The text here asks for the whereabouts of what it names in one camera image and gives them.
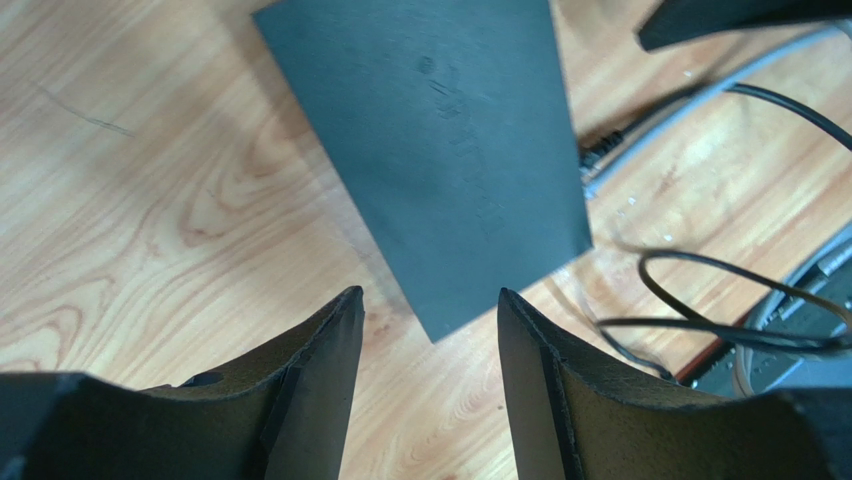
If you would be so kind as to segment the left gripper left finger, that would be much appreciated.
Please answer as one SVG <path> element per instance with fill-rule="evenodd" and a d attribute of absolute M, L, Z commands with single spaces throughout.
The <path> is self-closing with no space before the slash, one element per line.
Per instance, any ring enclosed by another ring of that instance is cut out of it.
<path fill-rule="evenodd" d="M 362 348 L 352 286 L 292 329 L 178 386 L 82 372 L 1 378 L 5 479 L 335 479 Z"/>

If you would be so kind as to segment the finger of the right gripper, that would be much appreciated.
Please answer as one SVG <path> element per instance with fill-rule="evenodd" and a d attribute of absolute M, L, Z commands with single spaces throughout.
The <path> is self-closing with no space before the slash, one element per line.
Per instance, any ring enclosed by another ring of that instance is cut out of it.
<path fill-rule="evenodd" d="M 646 51 L 717 33 L 847 20 L 849 0 L 667 0 L 637 32 Z"/>

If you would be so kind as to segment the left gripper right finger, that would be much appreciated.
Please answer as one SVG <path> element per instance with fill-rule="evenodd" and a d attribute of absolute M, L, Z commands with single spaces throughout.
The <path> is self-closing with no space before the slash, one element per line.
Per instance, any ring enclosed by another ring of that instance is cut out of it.
<path fill-rule="evenodd" d="M 517 292 L 497 308 L 522 479 L 847 479 L 851 393 L 728 399 L 637 370 L 563 330 Z"/>

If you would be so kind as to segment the black network switch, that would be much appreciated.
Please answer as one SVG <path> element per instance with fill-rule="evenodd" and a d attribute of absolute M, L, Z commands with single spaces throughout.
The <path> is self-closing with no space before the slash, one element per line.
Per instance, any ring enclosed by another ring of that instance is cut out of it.
<path fill-rule="evenodd" d="M 593 246 L 545 1 L 279 1 L 256 27 L 432 341 Z"/>

